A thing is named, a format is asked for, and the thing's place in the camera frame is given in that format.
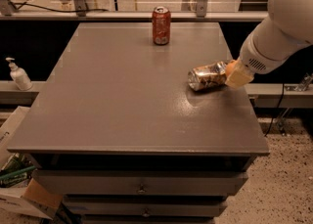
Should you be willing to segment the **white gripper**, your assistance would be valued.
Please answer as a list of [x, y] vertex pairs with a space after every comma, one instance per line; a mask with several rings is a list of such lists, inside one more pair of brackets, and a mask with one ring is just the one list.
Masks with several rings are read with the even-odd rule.
[[278, 35], [258, 35], [251, 33], [245, 40], [240, 59], [232, 73], [226, 76], [225, 84], [240, 88], [254, 79], [254, 74], [266, 74], [280, 67], [291, 55], [291, 39], [283, 33]]

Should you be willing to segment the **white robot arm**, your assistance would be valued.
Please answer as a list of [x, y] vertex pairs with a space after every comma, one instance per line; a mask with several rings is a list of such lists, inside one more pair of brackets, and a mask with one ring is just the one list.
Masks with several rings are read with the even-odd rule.
[[227, 65], [227, 86], [242, 87], [313, 44], [313, 0], [268, 0], [267, 10], [268, 16], [246, 38], [239, 57]]

